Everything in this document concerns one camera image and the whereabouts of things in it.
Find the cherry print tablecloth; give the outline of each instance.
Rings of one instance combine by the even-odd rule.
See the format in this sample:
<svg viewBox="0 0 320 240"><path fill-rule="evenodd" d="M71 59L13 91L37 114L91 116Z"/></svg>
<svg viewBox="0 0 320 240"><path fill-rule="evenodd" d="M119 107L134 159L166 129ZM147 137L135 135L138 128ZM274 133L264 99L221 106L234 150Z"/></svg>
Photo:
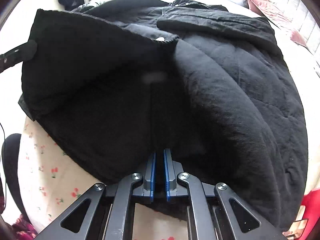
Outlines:
<svg viewBox="0 0 320 240"><path fill-rule="evenodd" d="M18 178L23 204L37 232L99 182L80 168L37 122L28 117L20 142ZM134 239L186 240L187 224L137 204Z"/></svg>

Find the person's leg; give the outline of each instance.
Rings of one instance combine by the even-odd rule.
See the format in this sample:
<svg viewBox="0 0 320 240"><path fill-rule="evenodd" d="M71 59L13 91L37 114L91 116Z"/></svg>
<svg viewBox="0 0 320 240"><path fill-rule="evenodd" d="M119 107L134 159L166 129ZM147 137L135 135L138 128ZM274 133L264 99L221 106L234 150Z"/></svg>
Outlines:
<svg viewBox="0 0 320 240"><path fill-rule="evenodd" d="M29 222L27 213L24 209L19 181L18 181L18 156L20 148L20 133L9 135L2 144L1 158L3 162L4 175L12 198L19 208L24 219Z"/></svg>

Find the screw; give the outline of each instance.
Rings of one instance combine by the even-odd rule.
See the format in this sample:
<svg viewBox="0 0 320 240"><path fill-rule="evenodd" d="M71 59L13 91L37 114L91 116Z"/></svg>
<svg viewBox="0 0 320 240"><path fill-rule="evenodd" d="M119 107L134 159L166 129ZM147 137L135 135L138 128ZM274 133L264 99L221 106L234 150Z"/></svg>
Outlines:
<svg viewBox="0 0 320 240"><path fill-rule="evenodd" d="M137 180L141 179L141 174L140 173L134 173L131 175L131 179Z"/></svg>
<svg viewBox="0 0 320 240"><path fill-rule="evenodd" d="M226 190L228 188L227 184L222 183L222 182L219 182L216 186L220 190Z"/></svg>
<svg viewBox="0 0 320 240"><path fill-rule="evenodd" d="M178 177L179 177L179 179L187 179L187 178L189 178L189 173L186 173L186 172L180 172L179 174L178 174Z"/></svg>
<svg viewBox="0 0 320 240"><path fill-rule="evenodd" d="M103 184L97 183L96 185L93 186L94 190L100 191L103 189Z"/></svg>

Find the white bedding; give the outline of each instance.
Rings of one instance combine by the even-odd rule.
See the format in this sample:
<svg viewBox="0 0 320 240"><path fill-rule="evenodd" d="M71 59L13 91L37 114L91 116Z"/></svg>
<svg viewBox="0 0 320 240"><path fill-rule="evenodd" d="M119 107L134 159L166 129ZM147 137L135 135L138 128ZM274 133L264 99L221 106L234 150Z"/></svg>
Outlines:
<svg viewBox="0 0 320 240"><path fill-rule="evenodd" d="M232 13L258 17L252 11L227 0L197 1L221 4ZM307 193L317 185L320 167L319 157L316 157L320 138L320 116L317 114L320 78L313 69L315 61L312 55L305 48L293 43L277 27L273 28L305 110L310 161ZM21 197L27 214L38 231L43 230L76 200L78 194L97 181L64 155L37 122L31 122L28 118L21 138L18 165ZM185 222L155 213L145 207L140 207L139 210L135 219L136 239L160 240L170 239L171 236L175 240L186 239Z"/></svg>

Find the triangular cutout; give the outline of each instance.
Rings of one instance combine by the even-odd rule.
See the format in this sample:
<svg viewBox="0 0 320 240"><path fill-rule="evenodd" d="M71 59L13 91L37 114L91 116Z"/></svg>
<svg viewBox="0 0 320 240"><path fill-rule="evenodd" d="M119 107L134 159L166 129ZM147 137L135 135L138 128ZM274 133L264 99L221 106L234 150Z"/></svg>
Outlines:
<svg viewBox="0 0 320 240"><path fill-rule="evenodd" d="M260 223L234 198L230 198L229 203L243 233L252 231L260 226Z"/></svg>
<svg viewBox="0 0 320 240"><path fill-rule="evenodd" d="M80 231L85 214L88 211L91 200L85 199L70 215L68 215L62 222L61 226L71 232L78 233Z"/></svg>

